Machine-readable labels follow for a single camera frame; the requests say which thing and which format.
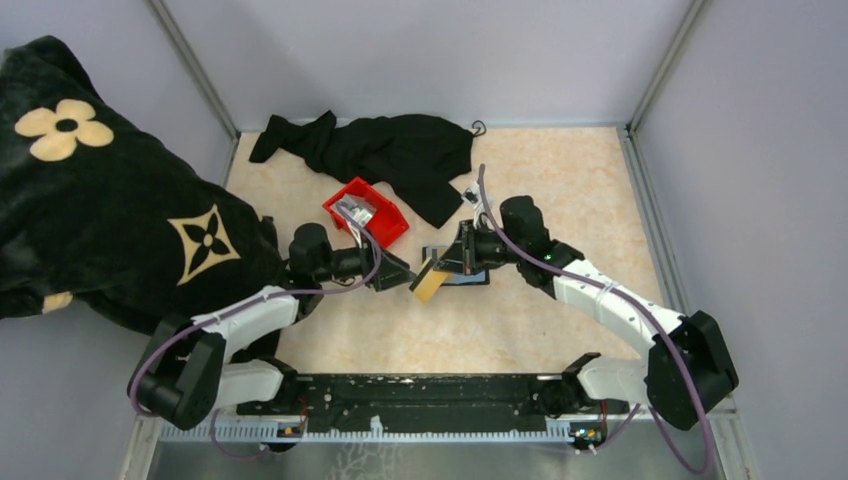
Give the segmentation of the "black leather card holder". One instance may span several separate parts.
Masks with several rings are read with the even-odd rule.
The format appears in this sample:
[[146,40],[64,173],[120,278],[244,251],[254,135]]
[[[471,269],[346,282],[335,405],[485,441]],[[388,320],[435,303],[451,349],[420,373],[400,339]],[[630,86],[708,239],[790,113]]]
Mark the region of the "black leather card holder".
[[[422,261],[426,261],[428,259],[436,260],[440,257],[446,250],[447,245],[428,245],[424,246],[421,249],[421,258]],[[488,270],[479,272],[474,275],[465,275],[465,274],[454,274],[450,273],[445,281],[443,282],[444,286],[449,287],[466,287],[466,286],[480,286],[480,285],[489,285],[490,284],[490,273]]]

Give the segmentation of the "red plastic bin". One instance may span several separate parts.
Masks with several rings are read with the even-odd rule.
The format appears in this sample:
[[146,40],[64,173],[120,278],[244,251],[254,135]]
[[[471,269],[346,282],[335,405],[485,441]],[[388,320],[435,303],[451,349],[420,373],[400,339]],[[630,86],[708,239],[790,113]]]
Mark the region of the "red plastic bin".
[[409,230],[409,223],[399,207],[360,177],[348,182],[322,205],[336,229],[354,236],[347,220],[339,213],[339,206],[348,217],[365,227],[383,248],[393,245]]

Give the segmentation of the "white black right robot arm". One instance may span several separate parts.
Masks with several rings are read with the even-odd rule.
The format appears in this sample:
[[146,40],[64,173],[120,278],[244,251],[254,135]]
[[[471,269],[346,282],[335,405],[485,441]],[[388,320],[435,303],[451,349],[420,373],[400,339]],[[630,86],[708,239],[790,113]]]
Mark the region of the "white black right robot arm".
[[589,315],[637,353],[630,360],[587,353],[570,365],[563,385],[569,408],[588,412],[601,400],[639,403],[688,430],[738,387],[738,373],[712,316],[685,315],[614,281],[582,252],[551,238],[530,196],[501,204],[501,226],[489,218],[480,194],[466,190],[463,198],[475,214],[460,222],[434,270],[475,275],[514,265],[529,286]]

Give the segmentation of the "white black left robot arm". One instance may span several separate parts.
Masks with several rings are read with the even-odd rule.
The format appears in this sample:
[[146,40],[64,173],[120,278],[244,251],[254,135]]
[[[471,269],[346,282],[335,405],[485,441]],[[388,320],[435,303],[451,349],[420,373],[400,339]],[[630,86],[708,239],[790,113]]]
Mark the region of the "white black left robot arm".
[[353,247],[334,250],[326,229],[306,223],[295,230],[284,282],[208,314],[170,315],[160,322],[129,382],[133,408],[189,430],[213,411],[263,402],[277,414],[292,411],[300,388],[273,355],[233,357],[257,341],[304,320],[328,296],[324,282],[352,280],[376,292],[413,281],[410,266],[385,251],[365,228]]

